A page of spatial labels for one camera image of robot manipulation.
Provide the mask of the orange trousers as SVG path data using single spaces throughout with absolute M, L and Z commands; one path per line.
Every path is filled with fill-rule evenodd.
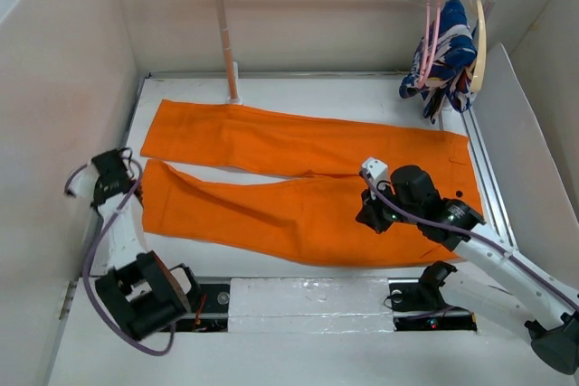
M 356 221 L 361 164 L 418 165 L 440 194 L 482 207 L 466 137 L 164 100 L 141 155 L 145 231 L 327 267 L 408 267 L 448 260 L 407 224 L 377 234 Z

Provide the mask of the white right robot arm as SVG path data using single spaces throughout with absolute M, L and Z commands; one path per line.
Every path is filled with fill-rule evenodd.
M 443 198 L 417 165 L 390 171 L 373 157 L 356 221 L 378 234 L 410 224 L 430 241 L 492 279 L 484 284 L 450 263 L 435 261 L 416 282 L 421 302 L 436 311 L 458 307 L 487 318 L 530 345 L 550 368 L 578 370 L 578 292 L 505 242 L 482 215 L 459 198 Z

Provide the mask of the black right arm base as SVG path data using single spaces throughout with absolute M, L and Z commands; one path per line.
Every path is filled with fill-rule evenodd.
M 393 313 L 396 332 L 478 331 L 470 311 L 429 301 L 420 293 L 417 281 L 390 282 L 383 305 Z

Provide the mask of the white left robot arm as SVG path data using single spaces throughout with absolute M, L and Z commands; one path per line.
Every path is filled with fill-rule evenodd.
M 169 268 L 147 245 L 143 175 L 131 149 L 124 147 L 92 157 L 64 185 L 65 195 L 89 199 L 102 219 L 82 265 L 87 295 L 112 331 L 135 346 L 174 327 L 204 302 L 191 269 Z

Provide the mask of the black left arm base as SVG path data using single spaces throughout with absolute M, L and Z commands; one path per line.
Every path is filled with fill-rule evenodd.
M 228 329 L 231 285 L 226 282 L 202 283 L 206 294 L 199 311 L 180 319 L 176 331 L 181 333 L 219 333 Z

